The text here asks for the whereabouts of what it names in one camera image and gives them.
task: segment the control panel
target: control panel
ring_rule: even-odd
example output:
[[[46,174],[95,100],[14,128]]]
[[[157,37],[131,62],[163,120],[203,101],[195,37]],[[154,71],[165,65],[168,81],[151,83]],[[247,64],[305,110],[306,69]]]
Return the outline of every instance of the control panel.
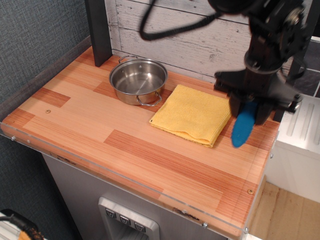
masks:
[[[110,240],[128,239],[129,235],[139,240],[160,240],[159,225],[152,219],[104,197],[100,197],[98,206]]]

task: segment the wood grain surface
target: wood grain surface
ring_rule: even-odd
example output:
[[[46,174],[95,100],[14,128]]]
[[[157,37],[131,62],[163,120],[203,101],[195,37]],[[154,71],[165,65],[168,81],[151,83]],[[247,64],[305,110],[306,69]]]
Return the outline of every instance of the wood grain surface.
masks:
[[[149,119],[182,84],[226,98],[213,84],[169,72],[155,107],[119,101],[109,84],[118,64],[112,56],[94,66],[89,48],[1,125],[8,136],[61,161],[117,184],[186,218],[236,239],[246,227],[279,124],[256,126],[233,148],[232,117],[213,148],[151,127]]]

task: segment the gray wallpaper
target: gray wallpaper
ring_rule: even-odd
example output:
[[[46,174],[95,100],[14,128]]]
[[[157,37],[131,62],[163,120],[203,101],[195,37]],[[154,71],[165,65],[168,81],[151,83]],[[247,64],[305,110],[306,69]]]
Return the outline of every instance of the gray wallpaper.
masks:
[[[88,36],[84,0],[0,0],[0,113]],[[42,156],[0,136],[0,210],[33,221],[47,239],[79,240],[60,197]]]

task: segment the yellow towel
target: yellow towel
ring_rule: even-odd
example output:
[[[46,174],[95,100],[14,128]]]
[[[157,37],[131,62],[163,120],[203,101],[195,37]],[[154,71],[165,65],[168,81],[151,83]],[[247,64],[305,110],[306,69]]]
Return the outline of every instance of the yellow towel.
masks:
[[[178,85],[149,122],[153,127],[212,148],[230,117],[227,99]]]

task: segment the white appliance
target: white appliance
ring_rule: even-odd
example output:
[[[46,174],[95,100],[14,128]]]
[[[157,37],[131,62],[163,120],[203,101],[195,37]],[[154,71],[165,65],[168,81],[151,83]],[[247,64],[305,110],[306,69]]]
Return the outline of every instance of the white appliance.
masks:
[[[320,203],[320,98],[303,95],[296,113],[284,114],[265,175],[269,183]]]

